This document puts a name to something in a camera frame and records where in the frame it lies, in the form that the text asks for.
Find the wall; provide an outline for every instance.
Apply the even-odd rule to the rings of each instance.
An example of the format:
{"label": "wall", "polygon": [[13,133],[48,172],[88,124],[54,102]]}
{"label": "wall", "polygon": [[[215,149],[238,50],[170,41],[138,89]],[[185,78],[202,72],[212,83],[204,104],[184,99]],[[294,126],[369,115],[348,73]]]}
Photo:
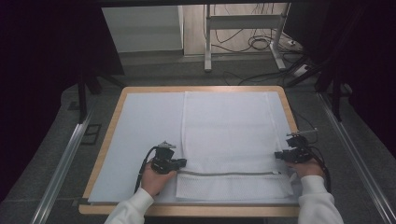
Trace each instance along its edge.
{"label": "wall", "polygon": [[183,49],[181,7],[106,7],[102,10],[117,52]]}

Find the wooden board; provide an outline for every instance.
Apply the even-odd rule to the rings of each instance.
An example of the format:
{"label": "wooden board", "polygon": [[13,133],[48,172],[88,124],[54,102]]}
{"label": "wooden board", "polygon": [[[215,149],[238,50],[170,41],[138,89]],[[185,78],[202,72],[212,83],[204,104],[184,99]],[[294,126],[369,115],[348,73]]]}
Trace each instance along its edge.
{"label": "wooden board", "polygon": [[[98,158],[93,167],[90,180],[83,194],[83,199],[88,199],[91,195],[93,185],[99,176],[107,151],[110,146],[117,122],[122,111],[122,107],[128,93],[134,92],[183,92],[183,91],[277,91],[285,110],[292,132],[297,132],[293,115],[291,114],[288,99],[284,90],[278,86],[177,86],[177,87],[127,87],[123,89],[119,102],[117,103],[113,117],[108,126],[106,136],[100,149]],[[81,204],[79,212],[86,215],[108,215],[115,208],[115,205],[91,205]],[[299,207],[297,205],[152,205],[146,216],[153,217],[297,217]]]}

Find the hand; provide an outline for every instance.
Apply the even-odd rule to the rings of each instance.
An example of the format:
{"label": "hand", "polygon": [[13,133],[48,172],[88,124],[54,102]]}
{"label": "hand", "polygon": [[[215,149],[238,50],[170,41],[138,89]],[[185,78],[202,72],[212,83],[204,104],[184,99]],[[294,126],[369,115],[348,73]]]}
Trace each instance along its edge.
{"label": "hand", "polygon": [[142,176],[142,189],[154,198],[175,175],[176,171],[171,171],[167,175],[159,175],[151,169],[151,162],[148,162]]}
{"label": "hand", "polygon": [[324,176],[323,170],[320,168],[318,162],[315,159],[311,159],[310,161],[306,161],[304,163],[286,162],[286,164],[296,169],[297,175],[300,178],[306,175]]}

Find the white sleeve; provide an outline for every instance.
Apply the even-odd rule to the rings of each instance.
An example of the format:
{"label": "white sleeve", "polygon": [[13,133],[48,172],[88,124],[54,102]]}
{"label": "white sleeve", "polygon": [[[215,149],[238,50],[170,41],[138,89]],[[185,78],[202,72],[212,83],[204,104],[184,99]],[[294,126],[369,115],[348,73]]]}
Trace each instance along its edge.
{"label": "white sleeve", "polygon": [[143,224],[144,215],[154,203],[152,197],[139,188],[132,198],[120,202],[108,216],[105,224]]}
{"label": "white sleeve", "polygon": [[319,175],[301,178],[303,195],[299,198],[300,215],[298,223],[344,223],[334,206],[334,197],[324,187],[324,179]]}

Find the wrist-mounted device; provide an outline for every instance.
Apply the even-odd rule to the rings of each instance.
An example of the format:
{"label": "wrist-mounted device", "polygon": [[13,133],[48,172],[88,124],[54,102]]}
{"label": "wrist-mounted device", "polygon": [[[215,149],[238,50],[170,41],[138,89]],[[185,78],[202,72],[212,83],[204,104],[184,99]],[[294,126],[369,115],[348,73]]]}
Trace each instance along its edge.
{"label": "wrist-mounted device", "polygon": [[162,143],[155,147],[155,156],[151,161],[151,169],[160,175],[166,175],[171,171],[177,171],[182,167],[186,167],[186,159],[173,160],[172,156],[175,153],[172,145]]}
{"label": "wrist-mounted device", "polygon": [[160,174],[166,175],[171,171],[177,171],[182,167],[185,167],[187,164],[186,159],[172,159],[173,154],[175,153],[171,148],[176,148],[167,142],[162,142],[156,147],[152,147],[146,158],[142,162],[142,166],[140,167],[139,175],[137,176],[136,185],[134,187],[134,192],[137,192],[137,189],[140,186],[140,181],[142,180],[143,172],[145,171],[146,164],[148,163],[149,155],[153,150],[155,150],[155,156],[151,161],[151,169]]}
{"label": "wrist-mounted device", "polygon": [[286,141],[289,147],[293,147],[293,149],[275,152],[275,158],[294,163],[303,163],[313,158],[311,153],[306,150],[308,147],[306,138],[299,135]]}
{"label": "wrist-mounted device", "polygon": [[282,161],[294,163],[304,163],[306,161],[310,161],[311,159],[315,159],[315,161],[318,162],[318,165],[325,174],[326,189],[327,191],[331,192],[330,172],[325,165],[323,156],[320,154],[320,151],[316,148],[320,155],[319,157],[315,152],[312,151],[312,148],[315,147],[310,147],[306,138],[301,135],[294,135],[292,138],[286,141],[288,142],[289,147],[292,147],[292,149],[275,152],[275,158]]}

